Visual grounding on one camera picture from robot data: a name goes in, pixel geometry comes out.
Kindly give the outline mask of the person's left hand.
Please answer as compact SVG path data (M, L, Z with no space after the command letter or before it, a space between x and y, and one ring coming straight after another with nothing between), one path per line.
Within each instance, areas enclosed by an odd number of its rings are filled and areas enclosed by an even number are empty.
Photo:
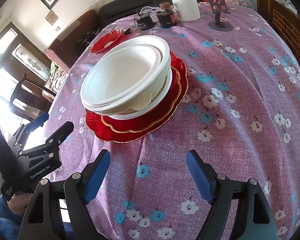
M32 193L14 194L7 202L8 208L17 216L22 217L31 201Z

